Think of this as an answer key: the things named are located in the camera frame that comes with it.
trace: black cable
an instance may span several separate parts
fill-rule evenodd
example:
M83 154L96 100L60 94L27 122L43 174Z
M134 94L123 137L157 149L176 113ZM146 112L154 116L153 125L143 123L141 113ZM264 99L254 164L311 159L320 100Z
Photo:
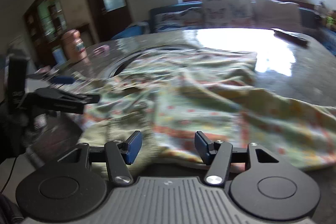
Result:
M5 183L5 185L2 187L2 190L1 190L1 192L0 192L0 195L2 194L2 192L4 191L4 189L6 188L6 186L7 186L8 182L9 182L9 180L11 179L11 176L12 176L12 173L13 173L13 170L14 170L14 165L15 165L16 159L17 159L17 157L14 159L13 166L12 166L12 170L11 170L10 173L9 173L9 177L8 177L8 179L7 179L6 183Z

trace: metal pivot bolt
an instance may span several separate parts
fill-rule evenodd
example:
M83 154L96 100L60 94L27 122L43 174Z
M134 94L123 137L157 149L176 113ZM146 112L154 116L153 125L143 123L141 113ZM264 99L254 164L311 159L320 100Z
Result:
M118 184L128 184L131 182L131 178L128 176L116 176L114 177L114 181Z
M212 185L221 184L223 179L220 176L208 176L205 181Z

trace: pillow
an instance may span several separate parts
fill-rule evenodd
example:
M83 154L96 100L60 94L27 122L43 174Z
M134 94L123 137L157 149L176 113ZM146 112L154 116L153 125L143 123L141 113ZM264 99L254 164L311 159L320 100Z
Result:
M254 27L251 0L202 0L205 28Z
M203 28L203 17L200 7L155 15L155 32L201 28Z
M299 5L277 0L255 0L256 27L279 28L290 32L302 32Z

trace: pink bottle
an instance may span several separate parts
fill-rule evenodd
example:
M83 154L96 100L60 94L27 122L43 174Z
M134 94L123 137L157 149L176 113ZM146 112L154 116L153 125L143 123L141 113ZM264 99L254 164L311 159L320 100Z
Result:
M62 36L65 54L71 63L77 63L87 57L80 35L78 30L70 30Z

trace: marble tabletop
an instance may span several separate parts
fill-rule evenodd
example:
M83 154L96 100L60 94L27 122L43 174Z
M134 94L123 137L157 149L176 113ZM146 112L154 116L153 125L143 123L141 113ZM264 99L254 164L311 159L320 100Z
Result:
M286 42L274 36L271 30L261 29L202 29L171 31L123 38L127 45L159 45L165 43L183 45L193 42L203 47L228 51L257 52L255 86L266 88L281 96L303 100L312 104L336 105L336 58L317 40L309 40L307 48ZM109 51L93 56L93 50L103 44ZM121 51L116 41L96 44L87 49L88 58L73 65L68 73L78 71L86 77L99 77L106 69L129 53ZM62 127L55 130L49 138L35 146L43 160L70 148L78 139L74 130ZM322 198L313 220L318 224L336 223L336 169L334 167L309 173L319 184Z

